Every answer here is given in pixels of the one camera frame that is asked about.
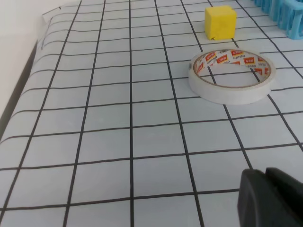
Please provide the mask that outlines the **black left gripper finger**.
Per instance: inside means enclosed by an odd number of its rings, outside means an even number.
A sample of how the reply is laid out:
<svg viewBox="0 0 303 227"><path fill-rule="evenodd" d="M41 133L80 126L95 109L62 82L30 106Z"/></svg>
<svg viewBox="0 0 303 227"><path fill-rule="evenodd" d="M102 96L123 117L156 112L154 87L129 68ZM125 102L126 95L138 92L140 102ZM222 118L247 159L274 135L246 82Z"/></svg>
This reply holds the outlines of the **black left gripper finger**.
<svg viewBox="0 0 303 227"><path fill-rule="evenodd" d="M245 169L237 209L241 227L301 227L303 183L274 167Z"/></svg>

